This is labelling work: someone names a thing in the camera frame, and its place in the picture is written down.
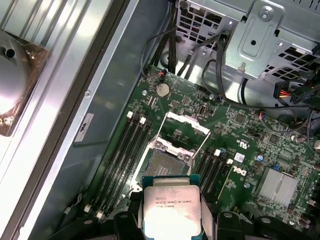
heatsink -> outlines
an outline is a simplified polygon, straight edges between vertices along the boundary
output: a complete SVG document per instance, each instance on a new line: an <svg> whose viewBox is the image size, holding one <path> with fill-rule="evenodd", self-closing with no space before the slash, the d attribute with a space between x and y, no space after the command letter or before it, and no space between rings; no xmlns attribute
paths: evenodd
<svg viewBox="0 0 320 240"><path fill-rule="evenodd" d="M297 184L297 179L266 168L255 193L274 203L288 207Z"/></svg>

chip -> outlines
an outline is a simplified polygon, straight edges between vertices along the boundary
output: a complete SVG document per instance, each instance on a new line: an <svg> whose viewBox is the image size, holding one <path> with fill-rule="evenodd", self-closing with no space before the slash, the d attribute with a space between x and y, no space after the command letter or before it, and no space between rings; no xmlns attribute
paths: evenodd
<svg viewBox="0 0 320 240"><path fill-rule="evenodd" d="M236 117L235 117L235 121L239 124L242 124L245 120L245 116L242 115L242 114L238 114Z"/></svg>
<svg viewBox="0 0 320 240"><path fill-rule="evenodd" d="M277 144L278 141L279 141L279 137L277 135L272 134L270 139L269 139L269 143Z"/></svg>

sticker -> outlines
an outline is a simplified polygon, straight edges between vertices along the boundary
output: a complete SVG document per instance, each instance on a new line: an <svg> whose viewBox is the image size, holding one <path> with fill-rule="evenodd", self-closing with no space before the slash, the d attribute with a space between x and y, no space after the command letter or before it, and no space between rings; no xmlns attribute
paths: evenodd
<svg viewBox="0 0 320 240"><path fill-rule="evenodd" d="M236 153L234 160L236 160L239 163L243 163L245 160L245 155L241 154L241 153Z"/></svg>
<svg viewBox="0 0 320 240"><path fill-rule="evenodd" d="M75 143L78 143L78 142L82 142L86 133L87 133L87 130L90 126L90 123L92 121L92 119L94 118L94 114L92 113L87 113L86 116L85 116L85 119L81 125L81 128L80 128L80 131L79 133L77 134L74 142Z"/></svg>

blue capacitor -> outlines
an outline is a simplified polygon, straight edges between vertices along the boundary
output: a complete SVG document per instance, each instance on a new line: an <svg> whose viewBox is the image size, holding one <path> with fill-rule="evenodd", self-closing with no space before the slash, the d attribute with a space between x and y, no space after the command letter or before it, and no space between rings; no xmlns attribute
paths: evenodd
<svg viewBox="0 0 320 240"><path fill-rule="evenodd" d="M279 164L275 164L273 165L273 169L278 171L280 169L280 165Z"/></svg>
<svg viewBox="0 0 320 240"><path fill-rule="evenodd" d="M262 162L262 161L264 160L264 156L258 155L258 156L256 157L256 159L257 159L259 162Z"/></svg>

circuit board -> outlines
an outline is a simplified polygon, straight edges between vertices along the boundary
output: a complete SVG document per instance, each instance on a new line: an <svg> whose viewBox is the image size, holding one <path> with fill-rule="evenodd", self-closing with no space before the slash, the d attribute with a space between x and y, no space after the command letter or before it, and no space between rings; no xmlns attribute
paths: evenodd
<svg viewBox="0 0 320 240"><path fill-rule="evenodd" d="M186 174L190 170L200 174L201 191L213 193L222 210L242 213L244 208L255 206L261 214L302 230L298 222L308 211L319 180L319 172L313 169L319 155L315 156L306 143L294 141L300 133L271 132L259 121L259 112L212 99L202 87L170 73L160 76L160 71L151 66L150 77L140 79L130 98L89 189L88 202L93 208L110 213L130 192L130 183L141 181L153 156L145 149L161 128L159 135L177 148L200 150L194 164L187 164L187 168L177 162L175 169L161 168L159 173L179 170ZM204 145L205 134L189 124L164 121L168 112L189 116L209 129ZM287 128L275 119L265 121L275 130ZM257 194L267 168L296 181L289 207ZM157 169L152 166L148 171Z"/></svg>

